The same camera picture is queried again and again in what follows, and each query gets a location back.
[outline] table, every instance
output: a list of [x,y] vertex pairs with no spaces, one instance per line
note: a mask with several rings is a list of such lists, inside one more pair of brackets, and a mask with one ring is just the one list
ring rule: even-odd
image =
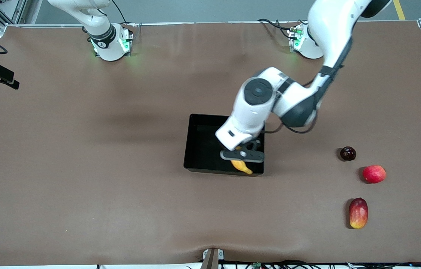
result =
[[[311,133],[266,138],[265,173],[183,168],[189,114],[231,112],[249,76],[300,83],[322,60],[261,24],[144,26],[131,57],[93,56],[79,28],[9,27],[0,64],[0,265],[227,260],[421,262],[421,30],[359,22]],[[271,117],[268,129],[279,121]],[[357,159],[342,162],[350,145]],[[388,178],[367,185],[362,167]],[[369,222],[347,225],[362,197]]]

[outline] yellow banana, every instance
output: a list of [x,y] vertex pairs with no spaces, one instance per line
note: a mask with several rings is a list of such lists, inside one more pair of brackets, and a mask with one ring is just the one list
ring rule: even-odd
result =
[[253,174],[253,171],[248,169],[248,167],[245,165],[244,161],[241,160],[230,160],[230,162],[232,163],[232,165],[239,171],[242,171],[248,175]]

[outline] apple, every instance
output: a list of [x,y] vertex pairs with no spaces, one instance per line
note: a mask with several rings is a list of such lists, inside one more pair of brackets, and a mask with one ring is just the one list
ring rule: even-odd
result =
[[354,199],[350,203],[350,226],[354,229],[363,228],[368,221],[368,204],[363,198]]
[[379,165],[370,165],[363,170],[363,177],[368,183],[382,182],[386,178],[386,171]]

